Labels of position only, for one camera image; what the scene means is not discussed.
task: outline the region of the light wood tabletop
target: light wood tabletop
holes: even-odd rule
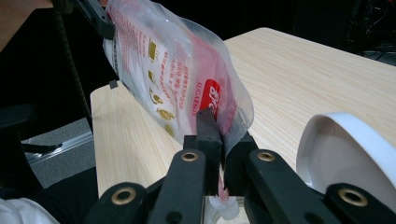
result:
[[[252,98],[249,132],[295,170],[300,138],[316,114],[345,111],[396,146],[396,67],[261,28],[225,41]],[[148,187],[182,149],[122,84],[91,94],[98,190]]]

